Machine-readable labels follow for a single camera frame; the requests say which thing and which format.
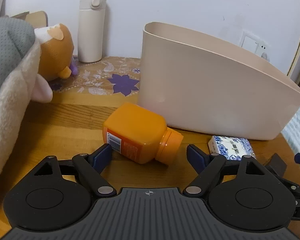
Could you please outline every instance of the wood grain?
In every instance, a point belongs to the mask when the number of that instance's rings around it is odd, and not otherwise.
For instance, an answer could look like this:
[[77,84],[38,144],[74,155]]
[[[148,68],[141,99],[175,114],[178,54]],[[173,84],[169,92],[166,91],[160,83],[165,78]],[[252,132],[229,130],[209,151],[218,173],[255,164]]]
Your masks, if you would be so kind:
[[[53,103],[31,102],[22,122],[13,153],[0,176],[0,237],[9,229],[2,200],[5,194],[47,155],[69,159],[78,153],[92,153],[103,144],[103,121],[124,101],[136,101],[136,96],[57,94]],[[113,161],[102,176],[117,190],[121,187],[180,187],[183,189],[196,177],[186,160],[186,147],[197,145],[205,152],[210,135],[183,131],[184,140],[173,165],[167,167],[152,161],[139,165],[113,153]],[[257,159],[266,163],[278,153],[287,163],[285,178],[300,184],[300,166],[293,161],[293,153],[282,135],[272,141],[251,141]],[[300,222],[292,222],[290,229],[300,237]]]

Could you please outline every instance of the small box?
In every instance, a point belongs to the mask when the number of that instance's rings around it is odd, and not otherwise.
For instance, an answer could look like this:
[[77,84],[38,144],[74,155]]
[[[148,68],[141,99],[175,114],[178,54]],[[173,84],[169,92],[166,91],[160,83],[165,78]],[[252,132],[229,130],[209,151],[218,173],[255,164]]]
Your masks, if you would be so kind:
[[253,153],[251,144],[245,138],[233,138],[224,136],[212,136],[208,142],[210,153],[219,153],[228,160],[241,160],[243,155],[251,155],[256,158]]

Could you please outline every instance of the power outlet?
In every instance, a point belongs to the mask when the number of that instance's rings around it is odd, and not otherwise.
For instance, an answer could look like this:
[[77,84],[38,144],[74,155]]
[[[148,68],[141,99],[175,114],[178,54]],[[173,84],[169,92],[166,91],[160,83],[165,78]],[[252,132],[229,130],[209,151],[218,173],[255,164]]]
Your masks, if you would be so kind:
[[266,61],[270,62],[270,58],[269,58],[270,47],[265,41],[261,40],[258,36],[254,35],[250,32],[244,31],[242,34],[241,40],[239,42],[239,46],[244,47],[244,39],[246,37],[254,40],[256,43],[256,50],[255,50],[254,54],[256,54],[259,57],[262,57]]

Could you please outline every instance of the triangular cutout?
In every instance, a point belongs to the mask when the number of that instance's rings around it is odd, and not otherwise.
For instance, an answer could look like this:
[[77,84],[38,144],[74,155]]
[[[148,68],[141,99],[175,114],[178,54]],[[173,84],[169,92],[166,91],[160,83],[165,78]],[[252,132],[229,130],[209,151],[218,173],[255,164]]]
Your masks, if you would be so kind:
[[36,173],[35,176],[51,175],[52,167],[50,163],[45,163]]
[[264,175],[263,171],[260,170],[253,162],[248,162],[247,163],[246,174]]

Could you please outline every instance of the light switch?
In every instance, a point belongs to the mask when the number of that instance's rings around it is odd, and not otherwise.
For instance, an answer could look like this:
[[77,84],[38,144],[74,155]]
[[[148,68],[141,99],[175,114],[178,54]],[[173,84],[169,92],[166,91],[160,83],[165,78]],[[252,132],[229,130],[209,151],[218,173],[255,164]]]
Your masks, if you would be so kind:
[[254,39],[245,36],[241,47],[248,51],[251,51],[252,53],[255,53],[258,48],[258,43]]

